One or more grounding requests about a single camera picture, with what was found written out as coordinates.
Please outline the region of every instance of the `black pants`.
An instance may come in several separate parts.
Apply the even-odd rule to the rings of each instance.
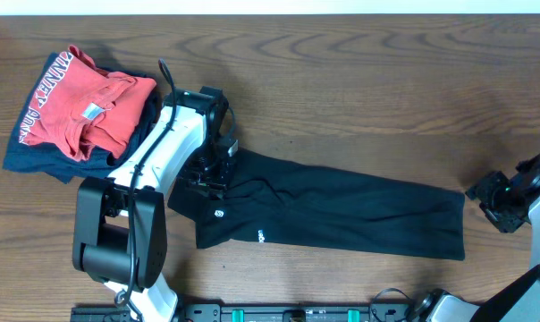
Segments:
[[[195,221],[200,249],[234,239],[465,258],[461,193],[244,149],[237,159],[224,200],[173,188],[168,207]]]

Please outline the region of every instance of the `stack of folded clothes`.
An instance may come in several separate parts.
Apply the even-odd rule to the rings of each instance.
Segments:
[[[75,46],[51,54],[12,130],[4,169],[65,183],[106,177],[151,131],[155,86],[144,74],[96,67]]]

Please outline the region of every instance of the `white wall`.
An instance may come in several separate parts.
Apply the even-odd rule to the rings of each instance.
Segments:
[[[0,15],[308,13],[540,13],[540,0],[0,0]]]

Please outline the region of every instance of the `wooden table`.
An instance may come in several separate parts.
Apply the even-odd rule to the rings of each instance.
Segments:
[[[464,191],[540,151],[540,15],[0,18],[0,321],[65,321],[113,295],[72,267],[75,196],[1,169],[50,52],[185,89],[224,89],[243,147],[270,157]],[[179,294],[227,303],[365,302],[386,287],[483,301],[527,271],[530,227],[500,234],[465,206],[463,262],[230,241],[196,250],[169,210],[164,273]]]

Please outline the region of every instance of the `folded red shirt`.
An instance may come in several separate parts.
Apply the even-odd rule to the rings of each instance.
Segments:
[[[97,68],[91,57],[69,46],[35,89],[19,142],[51,142],[76,161],[88,160],[95,146],[117,158],[155,85],[150,78]]]

